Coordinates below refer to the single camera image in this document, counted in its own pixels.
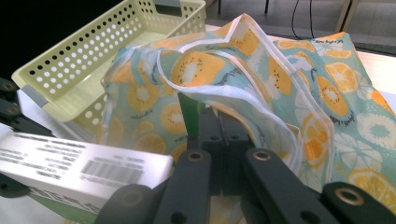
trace floor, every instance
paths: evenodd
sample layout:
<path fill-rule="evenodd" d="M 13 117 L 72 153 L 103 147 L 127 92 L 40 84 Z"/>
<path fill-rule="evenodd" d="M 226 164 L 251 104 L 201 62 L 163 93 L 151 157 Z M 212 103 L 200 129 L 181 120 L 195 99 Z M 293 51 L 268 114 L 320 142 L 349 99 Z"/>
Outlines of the floor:
<path fill-rule="evenodd" d="M 206 23 L 223 25 L 242 13 L 251 16 L 268 35 L 295 38 L 293 28 L 301 38 L 311 38 L 310 0 L 269 0 L 268 13 L 264 14 L 265 0 L 222 0 L 218 14 L 218 1 L 206 8 Z M 335 33 L 336 23 L 344 0 L 314 0 L 311 4 L 314 37 Z M 356 47 L 372 49 L 385 55 L 396 56 L 396 1 L 361 0 L 347 32 Z"/>

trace light green basket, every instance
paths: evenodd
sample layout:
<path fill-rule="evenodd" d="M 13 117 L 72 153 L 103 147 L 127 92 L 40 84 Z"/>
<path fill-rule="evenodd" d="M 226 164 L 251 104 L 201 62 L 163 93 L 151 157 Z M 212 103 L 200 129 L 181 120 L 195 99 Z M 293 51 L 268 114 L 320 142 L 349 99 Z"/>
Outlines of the light green basket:
<path fill-rule="evenodd" d="M 100 81 L 121 47 L 205 30 L 205 1 L 181 0 L 181 17 L 160 14 L 152 0 L 123 1 L 12 75 L 60 122 L 95 134 L 106 95 Z"/>

